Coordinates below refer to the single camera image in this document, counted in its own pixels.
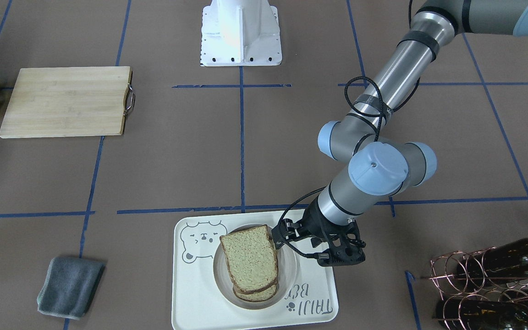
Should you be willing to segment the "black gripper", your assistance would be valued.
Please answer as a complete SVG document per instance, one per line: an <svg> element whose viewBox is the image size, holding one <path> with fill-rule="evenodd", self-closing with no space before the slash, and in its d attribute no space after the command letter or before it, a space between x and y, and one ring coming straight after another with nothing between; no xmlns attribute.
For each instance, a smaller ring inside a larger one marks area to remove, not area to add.
<svg viewBox="0 0 528 330"><path fill-rule="evenodd" d="M286 210L280 217L277 224L272 228L272 240L276 249L281 249L290 242L298 242L305 238L312 239L312 246L315 248L321 242L321 225L329 221L321 212L319 203L313 201L302 214L302 218L293 222L286 217Z"/></svg>

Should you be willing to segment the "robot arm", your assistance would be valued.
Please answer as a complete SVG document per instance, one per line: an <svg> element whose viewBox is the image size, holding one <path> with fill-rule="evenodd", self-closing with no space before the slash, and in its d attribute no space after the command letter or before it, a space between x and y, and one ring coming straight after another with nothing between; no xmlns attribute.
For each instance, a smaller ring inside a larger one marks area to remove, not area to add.
<svg viewBox="0 0 528 330"><path fill-rule="evenodd" d="M396 143L384 127L416 91L424 71L440 50L461 33L528 36L528 0L428 0L409 19L409 30L375 78L359 77L368 86L352 101L344 87L348 114L325 124L317 137L320 151L345 163L300 220L281 215L272 229L275 248L296 250L295 242L326 242L321 253L300 255L327 260L354 258L362 252L356 218L382 198L416 187L434 175L437 159L423 143Z"/></svg>

